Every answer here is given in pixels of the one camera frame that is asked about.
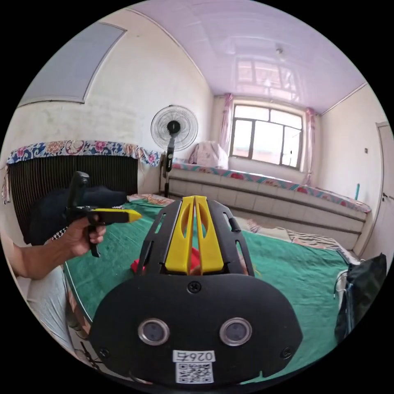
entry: yellow part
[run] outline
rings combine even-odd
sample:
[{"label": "yellow part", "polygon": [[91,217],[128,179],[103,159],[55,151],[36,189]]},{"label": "yellow part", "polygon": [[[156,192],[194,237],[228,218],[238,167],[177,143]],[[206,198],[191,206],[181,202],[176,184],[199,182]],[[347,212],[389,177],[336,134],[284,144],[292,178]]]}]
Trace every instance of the yellow part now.
[{"label": "yellow part", "polygon": [[184,197],[165,260],[165,268],[170,272],[190,274],[193,220],[194,196]]},{"label": "yellow part", "polygon": [[94,211],[98,212],[122,212],[128,213],[128,222],[132,223],[142,218],[142,215],[133,209],[119,209],[119,208],[95,208]]},{"label": "yellow part", "polygon": [[224,263],[206,197],[195,196],[195,205],[201,275],[208,272],[219,272],[223,269]]}]

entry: ceiling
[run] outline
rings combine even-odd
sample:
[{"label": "ceiling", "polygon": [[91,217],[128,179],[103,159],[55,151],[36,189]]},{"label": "ceiling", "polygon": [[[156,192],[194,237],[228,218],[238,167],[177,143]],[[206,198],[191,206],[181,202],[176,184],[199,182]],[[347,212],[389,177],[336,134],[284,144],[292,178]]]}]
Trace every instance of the ceiling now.
[{"label": "ceiling", "polygon": [[215,95],[257,96],[323,113],[365,83],[319,32],[253,0],[147,0],[129,8],[183,46]]}]

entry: electric fan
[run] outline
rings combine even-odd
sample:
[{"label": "electric fan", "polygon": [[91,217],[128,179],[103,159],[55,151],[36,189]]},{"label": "electric fan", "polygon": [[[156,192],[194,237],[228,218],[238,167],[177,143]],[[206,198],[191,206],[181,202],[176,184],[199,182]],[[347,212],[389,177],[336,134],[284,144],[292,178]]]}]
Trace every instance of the electric fan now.
[{"label": "electric fan", "polygon": [[168,173],[172,169],[172,161],[175,151],[188,148],[196,139],[198,133],[197,118],[192,111],[179,105],[170,105],[161,109],[153,118],[151,134],[153,141],[166,153],[162,155],[160,163],[160,181],[163,170],[164,197],[168,197],[169,178]]}]

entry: sticker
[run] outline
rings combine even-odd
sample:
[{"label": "sticker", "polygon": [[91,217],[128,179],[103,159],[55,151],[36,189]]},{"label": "sticker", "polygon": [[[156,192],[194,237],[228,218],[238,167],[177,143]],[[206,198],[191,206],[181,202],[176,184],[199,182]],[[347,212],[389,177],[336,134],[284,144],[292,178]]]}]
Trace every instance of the sticker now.
[{"label": "sticker", "polygon": [[213,370],[211,362],[177,362],[176,382],[183,384],[213,383]]},{"label": "sticker", "polygon": [[175,363],[176,383],[192,385],[213,383],[212,363],[215,361],[213,350],[204,352],[174,350],[172,361]]},{"label": "sticker", "polygon": [[172,351],[172,362],[215,362],[215,352],[208,350],[204,352],[200,351],[188,351],[188,350],[173,350]]}]

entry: green blanket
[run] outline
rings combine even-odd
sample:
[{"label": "green blanket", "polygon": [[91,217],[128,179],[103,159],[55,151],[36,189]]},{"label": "green blanket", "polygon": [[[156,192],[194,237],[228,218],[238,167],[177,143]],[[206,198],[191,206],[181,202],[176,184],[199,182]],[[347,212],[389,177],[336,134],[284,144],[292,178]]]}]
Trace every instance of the green blanket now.
[{"label": "green blanket", "polygon": [[[105,295],[133,276],[130,265],[139,258],[142,242],[162,208],[142,200],[124,206],[140,212],[142,219],[132,224],[108,226],[99,247],[101,258],[86,254],[65,265],[67,280],[90,322]],[[270,377],[274,378],[318,360],[336,346],[334,328],[338,301],[333,298],[333,288],[337,274],[346,269],[346,263],[332,250],[305,247],[247,231],[243,235],[256,277],[288,298],[304,335],[292,361],[283,371]],[[198,247],[196,232],[193,246]]]}]

